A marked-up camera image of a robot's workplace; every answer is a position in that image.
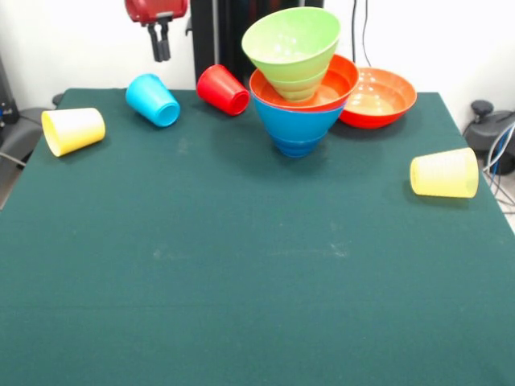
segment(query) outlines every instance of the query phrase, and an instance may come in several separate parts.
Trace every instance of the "bowl rim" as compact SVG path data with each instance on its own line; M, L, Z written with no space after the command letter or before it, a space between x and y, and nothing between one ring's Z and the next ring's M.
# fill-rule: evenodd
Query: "bowl rim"
M291 60L291 61L287 61L287 62L275 62L275 61L264 61L264 60L260 60L260 59L257 59L257 58L254 58L253 56L249 55L248 53L248 50L245 49L245 41L248 39L247 36L249 34L249 31L251 31L252 29L254 29L256 26L258 26L259 24L263 23L264 20L266 20L267 18L271 18L271 17L275 17L276 14L282 14L282 13L287 13L287 12L299 12L299 10L306 10L306 9L309 9L309 10L314 10L315 12L322 12L322 13L325 13L325 14L329 14L331 15L337 22L338 24L338 33L336 34L336 37L331 41L330 44L328 44L324 49L322 50L318 50L315 54L312 54L312 55L309 55L307 58L305 59L302 59L302 60ZM338 41L340 40L340 35L341 35L341 22L340 20L336 17L335 14L333 14L332 12L329 12L328 10L325 10L324 8L319 8L317 6L294 6L292 8L286 8L285 10L278 10L277 12L274 12L272 14L268 14L267 16L263 17L263 18L260 18L258 21L256 21L252 26L250 26L247 31L245 31L245 33L243 34L243 38L241 38L241 49L243 50L243 52L251 59L251 60L255 60L259 63L263 63L263 64L273 64L273 65L276 65L276 66L282 66L282 65L291 65L291 64L298 64L298 63L303 63L307 60L311 60L313 58L315 58L316 56L324 53L325 51L327 51L328 49L330 49L331 47L333 47L335 44L338 44Z
M403 82L405 82L414 92L414 98L413 100L408 104L407 107L405 107L404 109L402 110L398 110L396 111L395 113L390 113L390 114L362 114L362 113L357 113L356 111L352 111L352 109L349 109L349 105L346 105L345 106L345 109L344 111L347 112L347 113L352 113L352 114L356 114L360 117L392 117L392 116L396 116L398 114L403 114L405 112L407 112L409 109L411 109L414 104L417 102L417 99L418 99L418 93L417 93L417 89L404 77L404 76L400 76L398 75L397 73L395 72L391 72L391 71L388 71L388 70L384 70L382 68L377 68L377 67L359 67L358 69L358 72L360 73L360 77L361 77L361 72L364 71L364 70L372 70L372 71L377 71L377 72L385 72L389 75L393 75L393 76L396 76L397 78L399 78L400 80L402 80ZM349 94L349 99L350 97L352 96L352 94L356 91L356 88L354 88L354 90L352 91L351 94Z
M258 94L256 94L254 92L253 88L252 88L253 79L259 73L261 73L262 76L265 78L266 82L271 85L271 83L266 79L265 74L263 74L263 72L259 68L256 68L256 70L254 70L254 72L252 73L252 75L249 78L249 88L250 88L250 91L257 99L259 99L264 104L269 105L270 107L275 107L276 109L285 109L285 110L289 110L289 111L295 111L295 112L299 112L299 113L302 112L302 111L304 111L305 113L314 113L314 112L320 111L320 110L312 110L312 109L322 109L324 106L330 105L330 104L332 104L332 103L334 103L336 101L339 101L339 100L343 100L342 103L344 103L351 96L351 94L354 92L354 90L356 90L356 87L359 84L360 69L351 60L347 59L346 57L344 57L342 55L335 54L333 56L333 58L331 59L331 61L333 61L335 58L337 60L343 60L343 61L347 62L347 64L351 64L354 67L354 69L356 70L357 81L356 81L356 83L354 85L351 84L351 88L343 96L339 96L337 99L335 99L335 100L333 100L331 102L323 103L323 104L318 104L318 105L310 105L310 106L285 106L285 105L278 105L276 103L269 102L269 101L261 98ZM341 74L338 71L335 71L335 70L331 69L331 62L330 62L329 67L327 69L327 73L329 73L329 72L334 72L335 74L341 76Z
M338 107L336 109L330 109L330 110L324 110L324 111L288 110L288 109L284 109L282 107L276 107L276 106L273 106L273 105L269 105L268 103L266 103L265 101L260 99L254 93L254 91L252 91L252 90L250 91L250 95L252 96L252 99L254 100L254 103L255 102L259 102L259 103L261 103L262 105L266 106L269 109L283 111L283 112L286 112L286 113L293 113L293 114L329 114L329 113L335 113L336 111L340 111L340 110L342 110L342 112L344 111L344 106L343 105L341 105L340 107Z

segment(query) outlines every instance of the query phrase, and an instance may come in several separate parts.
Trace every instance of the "cable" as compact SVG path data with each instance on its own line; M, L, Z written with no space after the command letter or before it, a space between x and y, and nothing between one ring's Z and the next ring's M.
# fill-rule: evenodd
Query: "cable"
M490 179L489 173L484 173L484 174L487 179ZM515 199L512 199L511 196L508 194L508 192L505 191L501 186L501 176L500 175L499 175L499 182L494 183L494 184L496 185L496 188L497 188L496 193L498 193L500 191L506 197L506 199L508 199L510 202L504 201L503 199L498 199L495 194L494 196L496 197L496 200L499 201L500 203L503 203L504 205L509 205L510 207L515 207Z
M22 118L22 119L25 119L25 120L27 120L27 121L33 122L33 123L35 123L36 125L41 126L41 122L38 122L36 119L32 119L32 118L29 118L29 117L25 117L24 115L20 115L19 117L20 117L20 118Z
M367 23L369 22L369 0L365 0L365 23L363 24L363 35L361 36L361 44L363 45L363 53L365 54L365 59L369 64L369 67L372 67L370 64L369 56L367 55L367 49L365 47L365 33L367 31Z
M492 166L494 166L496 164L497 161L499 161L501 159L501 157L504 154L506 148L508 147L508 144L509 144L510 140L512 139L513 132L515 132L515 124L512 124L512 125L508 126L506 129L504 129L497 136L497 138L493 142L492 146L490 147L490 151L488 152L488 157L487 157L487 165L484 167L483 171L489 170ZM505 144L502 146L502 149L499 152L497 152L497 155L495 156L495 158L492 159L493 152L497 148L497 144L504 137L504 135L506 133L509 133L509 134L508 134L508 137L505 140Z
M497 154L499 154L499 152L501 151L501 149L503 148L503 146L505 145L505 141L506 141L506 137L508 137L508 133L506 133L505 135L502 136L502 139L499 141L499 145L497 146ZM495 179L496 177L496 174L497 174L497 169L499 169L499 162L501 162L501 160L499 159L499 161L496 162L496 164L493 166L493 176L492 176L492 181L490 182L490 187L492 187L493 185L493 180ZM499 176L499 183L497 184L497 186L499 187L501 185L501 177Z
M356 24L356 8L357 0L354 0L354 6L352 7L352 62L356 62L356 36L354 35L354 26Z
M27 164L26 164L25 162L20 161L20 160L19 160L19 159L17 159L17 158L11 157L9 154L5 154L5 153L3 153L3 152L1 152L1 151L0 151L0 157L4 157L4 158L8 159L9 161L12 161L12 162L14 162L14 163L17 163L17 164L18 164L18 165L20 165L20 166L23 166L23 167L27 166Z

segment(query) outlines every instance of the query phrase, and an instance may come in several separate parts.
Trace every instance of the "plastic cup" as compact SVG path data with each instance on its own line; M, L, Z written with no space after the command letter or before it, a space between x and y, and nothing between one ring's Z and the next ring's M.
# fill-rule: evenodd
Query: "plastic cup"
M48 147L56 157L99 142L105 137L104 119L97 109L44 111L41 123Z
M127 89L126 101L158 127L174 124L180 115L179 102L154 74L138 76Z
M250 102L249 92L221 64L204 71L196 91L200 99L232 116L243 113Z
M417 195L471 199L479 185L476 155L469 147L414 158L410 175Z

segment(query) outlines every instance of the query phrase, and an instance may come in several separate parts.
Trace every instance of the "table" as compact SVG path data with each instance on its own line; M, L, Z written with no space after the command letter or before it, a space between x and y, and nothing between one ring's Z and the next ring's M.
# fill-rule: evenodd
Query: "table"
M283 157L253 106L72 89L106 139L42 140L0 214L0 384L515 384L515 238L481 180L415 196L412 157L464 147L440 96Z

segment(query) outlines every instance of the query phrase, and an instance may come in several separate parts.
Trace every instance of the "stacked bowls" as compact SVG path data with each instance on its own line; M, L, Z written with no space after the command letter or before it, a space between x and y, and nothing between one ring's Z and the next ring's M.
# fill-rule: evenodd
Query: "stacked bowls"
M257 67L250 77L257 113L288 157L316 148L357 85L356 66L334 55L339 37L338 19L308 6L270 14L243 37L243 51Z
M241 46L275 90L288 101L313 96L340 39L338 18L322 8L289 8L253 24Z

